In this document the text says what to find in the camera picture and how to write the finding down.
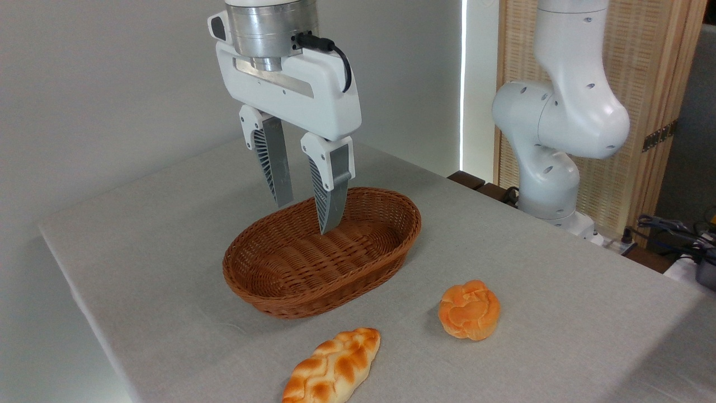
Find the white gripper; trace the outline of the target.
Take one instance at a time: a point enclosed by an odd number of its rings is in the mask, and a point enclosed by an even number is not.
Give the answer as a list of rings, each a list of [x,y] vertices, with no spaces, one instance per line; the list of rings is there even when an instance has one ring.
[[[230,96],[246,104],[239,112],[244,143],[256,154],[278,208],[294,200],[281,120],[309,131],[301,146],[309,159],[319,229],[323,235],[332,231],[342,220],[348,182],[355,178],[353,141],[345,136],[361,125],[356,83],[342,91],[342,59],[305,49],[284,57],[281,71],[267,72],[252,67],[229,44],[217,43],[215,50]]]

